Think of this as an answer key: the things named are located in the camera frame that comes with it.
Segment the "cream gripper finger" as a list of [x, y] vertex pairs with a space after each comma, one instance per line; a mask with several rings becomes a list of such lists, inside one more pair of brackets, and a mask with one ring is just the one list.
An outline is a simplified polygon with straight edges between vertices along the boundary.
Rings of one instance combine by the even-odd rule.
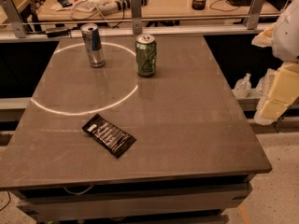
[[299, 63], [284, 63], [276, 72], [265, 76], [254, 121], [260, 125], [277, 121], [298, 97]]
[[266, 29], [260, 32], [258, 35], [254, 36], [251, 41], [251, 44], [256, 47], [266, 48], [272, 46], [273, 33], [276, 24], [273, 23], [269, 25]]

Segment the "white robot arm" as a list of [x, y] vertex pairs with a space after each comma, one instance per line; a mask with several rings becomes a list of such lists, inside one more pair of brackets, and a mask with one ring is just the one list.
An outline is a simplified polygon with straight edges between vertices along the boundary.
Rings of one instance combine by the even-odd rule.
[[299, 0], [292, 0], [278, 20], [256, 35], [252, 45], [271, 47], [273, 56], [283, 61], [280, 68], [264, 79], [263, 96], [254, 121], [269, 125], [299, 98]]

